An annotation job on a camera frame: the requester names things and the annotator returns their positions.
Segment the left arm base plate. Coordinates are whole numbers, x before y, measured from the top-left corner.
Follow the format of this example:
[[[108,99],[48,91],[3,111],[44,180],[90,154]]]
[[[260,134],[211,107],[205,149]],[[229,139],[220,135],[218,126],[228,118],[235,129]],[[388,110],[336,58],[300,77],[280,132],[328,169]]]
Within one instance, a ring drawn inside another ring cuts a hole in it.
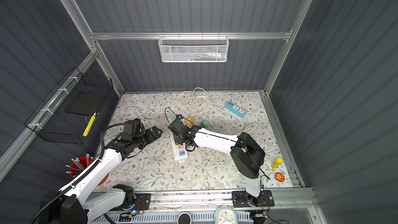
[[[122,205],[111,211],[146,211],[149,210],[151,194],[135,194],[135,201],[129,205]]]

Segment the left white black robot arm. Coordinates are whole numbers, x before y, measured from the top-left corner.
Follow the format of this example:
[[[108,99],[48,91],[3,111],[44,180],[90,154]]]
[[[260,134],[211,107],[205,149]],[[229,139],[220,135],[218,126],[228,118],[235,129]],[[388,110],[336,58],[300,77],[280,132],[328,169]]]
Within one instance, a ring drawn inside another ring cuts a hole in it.
[[[135,203],[134,190],[127,185],[116,185],[110,193],[88,203],[88,197],[109,172],[126,158],[132,158],[135,149],[143,150],[162,136],[156,126],[145,129],[140,119],[122,123],[123,131],[110,141],[104,141],[106,130],[100,133],[99,156],[71,182],[58,191],[49,191],[40,203],[40,210],[30,223],[87,224],[112,208],[129,207]]]

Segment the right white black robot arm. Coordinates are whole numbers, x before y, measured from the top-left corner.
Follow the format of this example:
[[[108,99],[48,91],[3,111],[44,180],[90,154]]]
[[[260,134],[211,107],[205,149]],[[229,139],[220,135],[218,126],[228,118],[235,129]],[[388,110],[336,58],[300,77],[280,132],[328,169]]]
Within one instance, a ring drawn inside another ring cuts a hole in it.
[[[239,173],[245,176],[246,193],[253,198],[260,197],[265,151],[248,133],[220,134],[197,125],[189,127],[178,119],[167,128],[180,145],[210,148],[229,155]]]

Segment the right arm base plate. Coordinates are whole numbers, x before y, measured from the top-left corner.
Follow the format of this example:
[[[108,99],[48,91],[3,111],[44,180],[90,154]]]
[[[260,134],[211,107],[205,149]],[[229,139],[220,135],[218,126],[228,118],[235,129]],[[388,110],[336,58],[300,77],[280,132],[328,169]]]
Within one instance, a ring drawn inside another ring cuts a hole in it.
[[[233,191],[232,201],[235,208],[275,206],[274,198],[270,190],[261,190],[258,197],[253,197],[246,191]]]

